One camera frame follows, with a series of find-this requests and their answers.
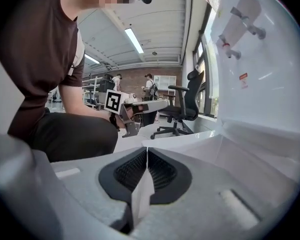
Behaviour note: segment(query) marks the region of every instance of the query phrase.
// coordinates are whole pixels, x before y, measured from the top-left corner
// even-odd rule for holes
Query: white ceiling
[[[179,65],[187,40],[187,14],[186,0],[152,0],[150,4],[136,0],[86,11],[78,18],[78,27],[86,54],[101,64],[85,59],[84,74],[105,72],[106,65],[113,70]],[[125,34],[128,28],[132,28],[143,54],[135,50]]]

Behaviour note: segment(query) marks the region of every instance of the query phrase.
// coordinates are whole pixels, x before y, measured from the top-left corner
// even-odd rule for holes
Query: red and white sticker
[[[241,89],[248,88],[248,73],[240,75],[239,80],[241,82]]]

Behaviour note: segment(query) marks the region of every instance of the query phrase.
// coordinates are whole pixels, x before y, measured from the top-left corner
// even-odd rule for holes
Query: black office chair
[[[177,128],[177,123],[182,123],[183,128],[184,122],[183,120],[193,121],[198,117],[199,107],[196,102],[196,97],[199,93],[199,89],[201,87],[205,72],[199,74],[197,70],[190,72],[187,75],[187,79],[189,80],[188,87],[175,86],[170,85],[168,88],[177,90],[179,94],[180,107],[173,105],[173,98],[176,97],[174,95],[164,95],[169,98],[170,105],[166,108],[160,110],[160,114],[168,116],[168,123],[172,122],[174,119],[173,127],[162,127],[160,126],[157,129],[157,132],[154,132],[151,135],[151,139],[153,140],[158,134],[168,134],[173,133],[176,136],[180,136],[180,134],[188,135],[192,132],[185,131],[183,129]]]

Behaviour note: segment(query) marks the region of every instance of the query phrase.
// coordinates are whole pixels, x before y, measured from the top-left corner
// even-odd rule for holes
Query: man in brown shirt
[[[51,162],[112,153],[116,128],[107,111],[84,105],[84,57],[69,74],[77,48],[77,17],[123,0],[20,0],[0,32],[0,61],[25,96],[8,133],[44,151]],[[59,86],[66,113],[45,113]],[[117,124],[124,124],[117,117]]]

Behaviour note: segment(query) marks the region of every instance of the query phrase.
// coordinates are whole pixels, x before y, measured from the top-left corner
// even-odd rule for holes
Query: fluorescent light
[[[100,64],[99,61],[95,60],[94,58],[91,58],[89,55],[86,55],[86,54],[85,54],[84,56],[85,56],[87,59],[93,61],[94,63]]]
[[[138,53],[143,54],[144,51],[142,50],[140,43],[138,42],[134,32],[132,31],[131,28],[128,28],[125,30],[125,33],[128,35],[128,37],[130,38],[131,42],[133,43],[134,47],[136,48],[136,50],[138,51]]]

